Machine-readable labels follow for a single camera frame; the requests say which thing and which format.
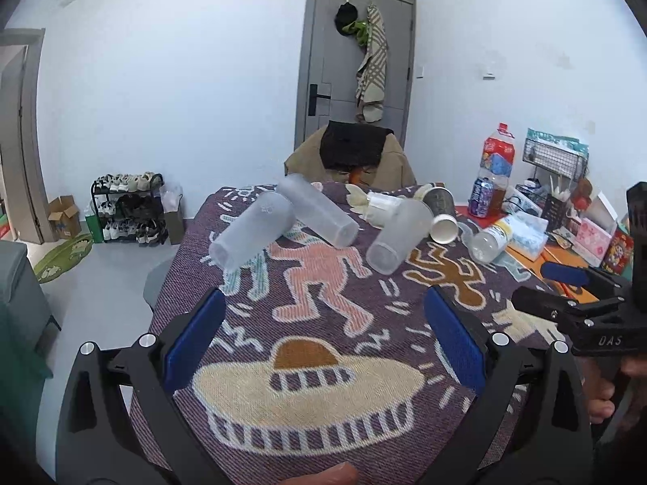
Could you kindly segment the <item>person's right hand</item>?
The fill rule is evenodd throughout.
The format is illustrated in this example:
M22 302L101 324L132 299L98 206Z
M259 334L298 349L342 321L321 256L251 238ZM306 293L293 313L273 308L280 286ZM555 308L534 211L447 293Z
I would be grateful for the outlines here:
M615 412L615 405L612 403L615 385L602 377L596 360L584 358L580 366L590 423L602 424ZM630 427L636 424L634 416L646 407L646 355L624 357L621 362L621 371L638 383L632 405L628 410L630 417L624 420L625 425Z

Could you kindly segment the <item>person's left hand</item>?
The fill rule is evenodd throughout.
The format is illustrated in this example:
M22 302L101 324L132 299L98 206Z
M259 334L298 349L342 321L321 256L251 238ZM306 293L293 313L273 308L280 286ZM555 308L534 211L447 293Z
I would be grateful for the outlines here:
M356 485L359 472L349 462L339 463L325 471L303 476L291 477L280 485Z

